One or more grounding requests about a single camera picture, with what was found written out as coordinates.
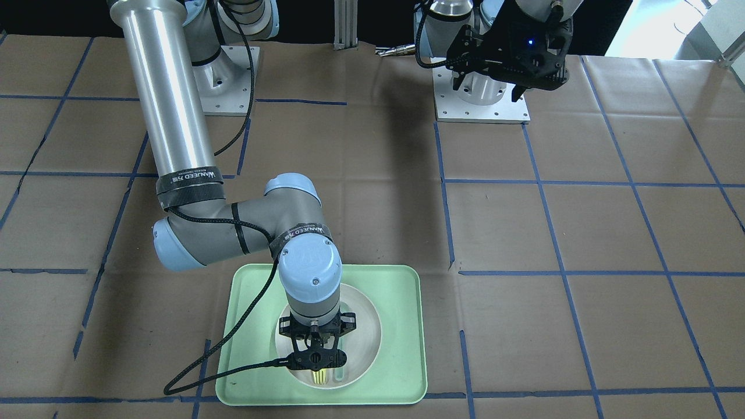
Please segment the robotic arm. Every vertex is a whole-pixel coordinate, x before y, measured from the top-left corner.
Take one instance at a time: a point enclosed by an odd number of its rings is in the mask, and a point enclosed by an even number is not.
[[[247,22],[261,22],[270,2],[229,4],[242,10],[234,27],[239,22],[251,31]],[[195,19],[208,16],[203,10]],[[157,196],[171,214],[153,226],[161,262],[182,271],[269,248],[291,309],[280,332],[294,342],[308,337],[309,348],[296,345],[296,353],[317,355],[283,366],[318,371],[343,365],[346,354],[336,343],[331,349],[323,344],[353,330],[355,315],[340,313],[342,262],[313,183],[301,174],[281,174],[268,182],[263,198],[228,204],[183,29],[186,8],[177,0],[110,0],[110,14],[124,30],[159,174]],[[204,45],[210,42],[207,37],[192,48],[209,51]]]
[[[471,0],[435,0],[422,6],[416,43],[426,28],[431,55],[447,57],[435,66],[453,71],[453,90],[459,90],[467,75],[478,73],[515,84],[515,102],[526,89],[554,90],[567,82],[564,59],[573,34],[571,16],[581,3],[484,0],[474,9]]]

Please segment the green tray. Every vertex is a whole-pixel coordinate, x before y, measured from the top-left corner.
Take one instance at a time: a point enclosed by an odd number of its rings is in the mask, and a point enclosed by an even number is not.
[[[225,333],[256,297],[270,270],[271,265],[256,264],[235,272]],[[286,368],[260,368],[218,379],[218,399],[229,406],[419,402],[427,392],[419,275],[402,265],[345,265],[342,282],[362,291],[380,316],[380,352],[366,374],[345,387],[321,389],[302,384]],[[218,372],[279,357],[274,336],[286,305],[285,290],[276,278],[241,329],[223,346]]]

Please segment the metal base plate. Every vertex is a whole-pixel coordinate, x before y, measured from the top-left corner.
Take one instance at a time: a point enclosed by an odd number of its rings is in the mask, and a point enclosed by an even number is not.
[[[445,67],[432,69],[432,80],[437,121],[488,124],[524,124],[530,121],[525,99],[521,97],[517,102],[510,100],[514,84],[507,84],[499,102],[493,105],[474,105],[458,97],[453,90],[451,73]]]
[[[246,47],[223,45],[223,50],[233,63],[246,69],[246,72],[241,73],[241,77],[238,80],[231,81],[231,89],[226,89],[220,95],[207,96],[200,92],[199,96],[202,101],[202,109],[205,115],[246,116],[251,90],[251,74],[248,72],[250,63],[248,54],[246,54]],[[258,70],[258,46],[251,47],[251,55],[253,56],[253,65]]]

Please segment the yellow brush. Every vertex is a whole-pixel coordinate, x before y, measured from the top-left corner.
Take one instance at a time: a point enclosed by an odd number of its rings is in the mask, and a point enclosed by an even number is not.
[[[326,369],[324,368],[319,371],[311,371],[313,373],[313,384],[321,385],[326,384],[326,380],[328,379],[328,376],[326,375]]]

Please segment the black wall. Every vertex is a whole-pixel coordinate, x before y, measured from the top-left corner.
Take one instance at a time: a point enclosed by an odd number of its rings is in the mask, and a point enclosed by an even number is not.
[[[585,0],[574,15],[570,54],[604,55],[632,0]],[[416,0],[359,0],[358,37],[378,46],[413,42]],[[333,0],[277,0],[280,42],[328,43]],[[0,0],[0,26],[9,34],[121,37],[104,0]]]

